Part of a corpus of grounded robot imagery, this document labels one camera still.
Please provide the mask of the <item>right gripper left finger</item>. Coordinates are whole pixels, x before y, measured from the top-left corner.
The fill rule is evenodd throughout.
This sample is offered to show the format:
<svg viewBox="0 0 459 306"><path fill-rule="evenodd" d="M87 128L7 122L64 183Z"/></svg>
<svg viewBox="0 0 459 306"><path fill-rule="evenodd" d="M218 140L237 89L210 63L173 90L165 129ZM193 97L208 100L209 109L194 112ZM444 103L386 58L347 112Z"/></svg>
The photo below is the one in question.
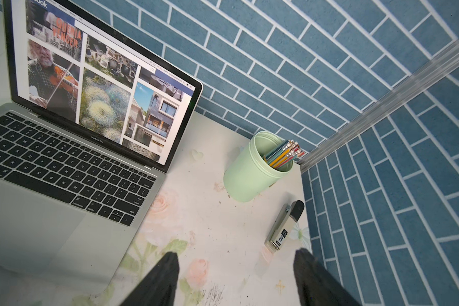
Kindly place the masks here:
<svg viewBox="0 0 459 306"><path fill-rule="evenodd" d="M121 305L174 305L180 266L176 252L167 252Z"/></svg>

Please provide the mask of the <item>bundle of coloured pencils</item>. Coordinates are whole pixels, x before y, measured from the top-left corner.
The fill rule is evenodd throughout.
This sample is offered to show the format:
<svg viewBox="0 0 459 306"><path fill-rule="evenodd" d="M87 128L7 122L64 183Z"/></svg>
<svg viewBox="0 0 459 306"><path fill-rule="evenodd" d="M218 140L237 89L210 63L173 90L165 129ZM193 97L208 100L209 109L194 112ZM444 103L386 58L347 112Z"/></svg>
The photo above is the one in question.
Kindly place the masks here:
<svg viewBox="0 0 459 306"><path fill-rule="evenodd" d="M287 140L265 154L263 159L269 167L277 170L296 159L303 158L306 154L306 151L300 147L298 142Z"/></svg>

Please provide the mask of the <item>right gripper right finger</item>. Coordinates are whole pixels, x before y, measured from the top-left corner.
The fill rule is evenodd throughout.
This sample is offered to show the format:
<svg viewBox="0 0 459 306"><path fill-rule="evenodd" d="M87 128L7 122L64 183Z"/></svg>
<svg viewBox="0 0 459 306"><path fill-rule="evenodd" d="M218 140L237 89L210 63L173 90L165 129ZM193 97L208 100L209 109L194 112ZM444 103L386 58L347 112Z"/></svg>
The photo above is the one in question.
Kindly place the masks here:
<svg viewBox="0 0 459 306"><path fill-rule="evenodd" d="M360 305L307 249L295 252L293 271L301 305Z"/></svg>

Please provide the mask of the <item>mint green pencil cup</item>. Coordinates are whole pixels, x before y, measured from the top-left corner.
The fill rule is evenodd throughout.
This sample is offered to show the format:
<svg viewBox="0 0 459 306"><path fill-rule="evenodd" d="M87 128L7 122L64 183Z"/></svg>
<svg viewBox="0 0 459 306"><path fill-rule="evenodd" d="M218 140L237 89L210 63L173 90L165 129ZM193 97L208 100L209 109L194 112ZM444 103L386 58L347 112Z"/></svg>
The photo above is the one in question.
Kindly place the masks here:
<svg viewBox="0 0 459 306"><path fill-rule="evenodd" d="M275 169L264 160L265 154L283 143L283 139L268 131L260 131L252 137L224 172L224 187L231 198L239 202L249 202L291 172L291 163Z"/></svg>

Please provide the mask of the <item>floral table mat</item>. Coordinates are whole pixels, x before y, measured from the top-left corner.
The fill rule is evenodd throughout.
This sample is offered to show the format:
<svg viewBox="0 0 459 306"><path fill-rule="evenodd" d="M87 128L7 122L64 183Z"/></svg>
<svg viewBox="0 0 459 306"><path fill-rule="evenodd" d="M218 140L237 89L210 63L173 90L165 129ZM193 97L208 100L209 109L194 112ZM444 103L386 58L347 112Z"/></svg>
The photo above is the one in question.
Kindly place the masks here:
<svg viewBox="0 0 459 306"><path fill-rule="evenodd" d="M10 103L5 78L3 14L0 12L0 106ZM174 48L149 49L167 61ZM191 296L203 304L215 291L224 305L296 305L292 242L273 257L263 240L283 200L300 195L296 171L274 190L247 204L231 199L223 186L227 162L246 140L196 115L179 143L166 178L113 278L103 289L55 283L0 267L0 305L118 305L167 252L181 264L175 303Z"/></svg>

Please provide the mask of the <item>silver laptop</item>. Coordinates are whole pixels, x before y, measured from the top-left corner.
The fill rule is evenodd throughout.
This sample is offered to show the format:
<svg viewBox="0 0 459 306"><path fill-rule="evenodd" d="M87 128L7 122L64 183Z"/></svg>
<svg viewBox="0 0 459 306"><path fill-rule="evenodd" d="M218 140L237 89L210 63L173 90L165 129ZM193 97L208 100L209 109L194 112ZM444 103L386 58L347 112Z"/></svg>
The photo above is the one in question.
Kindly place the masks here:
<svg viewBox="0 0 459 306"><path fill-rule="evenodd" d="M4 1L0 267L105 288L203 85L70 1Z"/></svg>

